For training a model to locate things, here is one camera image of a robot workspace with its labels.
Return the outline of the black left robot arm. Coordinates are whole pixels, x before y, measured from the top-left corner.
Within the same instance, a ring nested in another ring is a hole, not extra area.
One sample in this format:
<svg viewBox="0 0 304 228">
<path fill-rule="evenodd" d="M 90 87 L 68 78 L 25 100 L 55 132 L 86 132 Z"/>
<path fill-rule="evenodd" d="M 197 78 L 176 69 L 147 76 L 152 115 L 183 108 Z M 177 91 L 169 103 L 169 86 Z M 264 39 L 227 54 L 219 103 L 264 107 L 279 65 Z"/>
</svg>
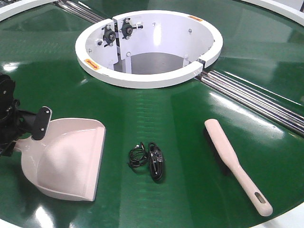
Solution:
<svg viewBox="0 0 304 228">
<path fill-rule="evenodd" d="M 11 156 L 15 141 L 25 133 L 31 133 L 36 114 L 19 109 L 20 101 L 13 97 L 15 81 L 8 75 L 0 75 L 0 154 Z"/>
</svg>

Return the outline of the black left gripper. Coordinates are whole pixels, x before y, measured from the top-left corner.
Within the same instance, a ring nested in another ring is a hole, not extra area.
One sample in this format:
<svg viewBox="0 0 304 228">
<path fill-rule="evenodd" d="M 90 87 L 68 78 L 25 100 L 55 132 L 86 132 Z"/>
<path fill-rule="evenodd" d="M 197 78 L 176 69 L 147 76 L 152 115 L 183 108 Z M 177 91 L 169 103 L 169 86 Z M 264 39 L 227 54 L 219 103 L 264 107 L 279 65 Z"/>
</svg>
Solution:
<svg viewBox="0 0 304 228">
<path fill-rule="evenodd" d="M 0 155 L 11 156 L 15 141 L 25 133 L 32 133 L 36 113 L 19 109 L 20 101 L 13 99 L 0 115 Z"/>
</svg>

